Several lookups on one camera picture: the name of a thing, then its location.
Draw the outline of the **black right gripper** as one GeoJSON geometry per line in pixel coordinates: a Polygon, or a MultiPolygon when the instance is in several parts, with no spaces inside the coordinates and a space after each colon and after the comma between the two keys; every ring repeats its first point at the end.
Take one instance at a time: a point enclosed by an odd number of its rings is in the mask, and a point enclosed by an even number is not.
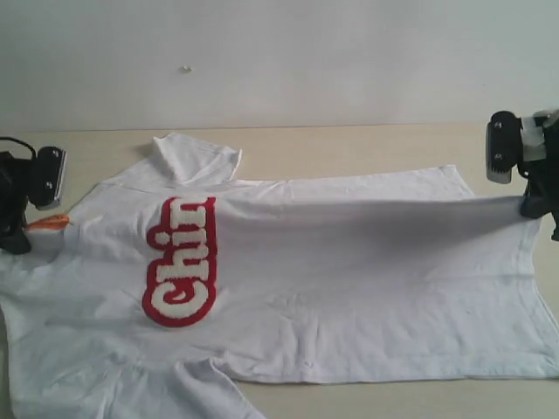
{"type": "Polygon", "coordinates": [[[558,131],[542,130],[524,136],[519,174],[527,180],[520,214],[539,219],[550,214],[555,221],[551,239],[558,239],[558,131]]]}

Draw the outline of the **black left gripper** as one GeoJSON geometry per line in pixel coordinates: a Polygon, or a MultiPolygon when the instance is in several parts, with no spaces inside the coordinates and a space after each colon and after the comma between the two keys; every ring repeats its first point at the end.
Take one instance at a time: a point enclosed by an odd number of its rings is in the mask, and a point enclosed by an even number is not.
{"type": "Polygon", "coordinates": [[[1,239],[3,251],[24,255],[31,251],[31,242],[24,233],[25,211],[39,185],[37,152],[29,158],[1,153],[1,239]]]}

